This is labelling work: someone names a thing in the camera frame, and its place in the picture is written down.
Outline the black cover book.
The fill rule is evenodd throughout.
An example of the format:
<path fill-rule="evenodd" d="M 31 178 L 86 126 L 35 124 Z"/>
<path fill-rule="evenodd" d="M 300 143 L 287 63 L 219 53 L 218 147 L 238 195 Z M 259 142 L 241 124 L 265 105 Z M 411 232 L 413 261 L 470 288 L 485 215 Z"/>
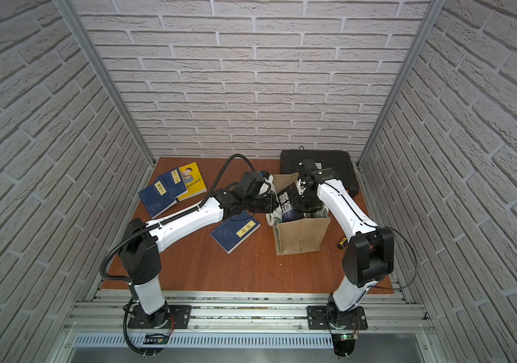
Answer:
<path fill-rule="evenodd" d="M 305 219 L 305 213 L 299 212 L 293 207 L 292 201 L 298 196 L 298 192 L 291 185 L 290 189 L 285 189 L 278 194 L 278 200 L 281 207 L 281 222 L 294 222 Z"/>

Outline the yellow cartoon cover book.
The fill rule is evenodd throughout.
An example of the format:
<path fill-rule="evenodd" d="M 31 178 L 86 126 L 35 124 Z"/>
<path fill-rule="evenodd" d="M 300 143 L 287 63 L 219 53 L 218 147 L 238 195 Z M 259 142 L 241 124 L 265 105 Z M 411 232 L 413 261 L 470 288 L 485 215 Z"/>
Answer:
<path fill-rule="evenodd" d="M 185 201 L 207 192 L 206 184 L 196 162 L 181 166 L 179 170 L 186 185 L 187 192 L 178 197 L 178 201 Z"/>

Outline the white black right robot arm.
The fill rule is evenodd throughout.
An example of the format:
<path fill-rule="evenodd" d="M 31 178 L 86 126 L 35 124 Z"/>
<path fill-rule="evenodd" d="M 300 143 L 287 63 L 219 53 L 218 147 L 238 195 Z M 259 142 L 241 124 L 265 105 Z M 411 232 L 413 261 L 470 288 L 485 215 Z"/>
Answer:
<path fill-rule="evenodd" d="M 314 213 L 328 208 L 347 238 L 342 267 L 344 278 L 331 294 L 330 316 L 356 309 L 361 299 L 394 268 L 394 234 L 379 227 L 358 207 L 343 182 L 331 169 L 319 169 L 314 160 L 299 163 L 298 195 L 291 199 L 294 209 Z"/>

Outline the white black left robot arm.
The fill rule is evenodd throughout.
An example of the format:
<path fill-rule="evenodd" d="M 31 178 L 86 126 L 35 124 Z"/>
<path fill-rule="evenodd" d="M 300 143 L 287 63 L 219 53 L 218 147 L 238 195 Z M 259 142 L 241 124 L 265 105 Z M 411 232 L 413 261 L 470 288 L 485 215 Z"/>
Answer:
<path fill-rule="evenodd" d="M 131 295 L 147 316 L 166 314 L 167 302 L 159 282 L 160 254 L 173 243 L 208 225 L 249 213 L 272 213 L 278 206 L 274 177 L 266 171 L 246 171 L 241 180 L 220 188 L 193 205 L 162 219 L 143 223 L 136 219 L 126 228 L 128 243 L 120 259 L 128 272 Z"/>

